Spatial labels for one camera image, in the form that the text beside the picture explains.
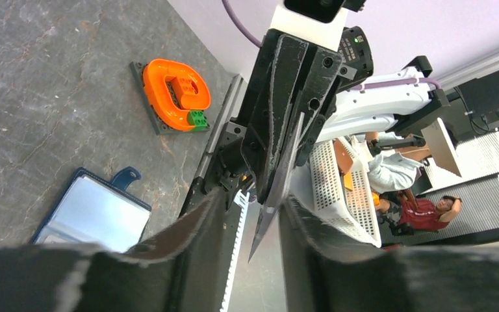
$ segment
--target red shirt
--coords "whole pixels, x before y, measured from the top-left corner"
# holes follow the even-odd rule
[[[418,209],[413,210],[409,201],[402,203],[402,216],[400,223],[410,223],[413,229],[425,229],[426,231],[437,231],[446,228],[448,222],[439,222],[441,216],[435,210],[435,204],[423,198],[417,198]]]

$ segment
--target white plastic basket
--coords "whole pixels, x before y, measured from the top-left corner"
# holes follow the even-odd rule
[[[353,190],[344,193],[337,168],[333,141],[316,144],[310,156],[314,211],[353,239],[381,247],[381,238],[368,182],[367,166],[344,138],[339,138],[353,159]]]

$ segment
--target shorts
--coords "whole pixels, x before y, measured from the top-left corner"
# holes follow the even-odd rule
[[[380,213],[379,217],[382,221],[387,222],[389,226],[398,226],[401,221],[402,211],[401,205],[389,201],[389,209],[385,213]]]

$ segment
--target man in red shirt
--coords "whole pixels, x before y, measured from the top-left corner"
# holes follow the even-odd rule
[[[376,211],[392,225],[410,223],[413,229],[437,231],[445,228],[460,213],[462,200],[458,197],[443,196],[434,204],[419,198],[415,202],[401,196],[401,205],[380,199]]]

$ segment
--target gray tabletop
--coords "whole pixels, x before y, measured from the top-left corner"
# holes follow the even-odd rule
[[[79,166],[142,173],[145,236],[176,219],[208,134],[154,134],[128,64],[155,58],[202,75],[214,120],[231,75],[165,0],[0,4],[0,242],[27,242]]]

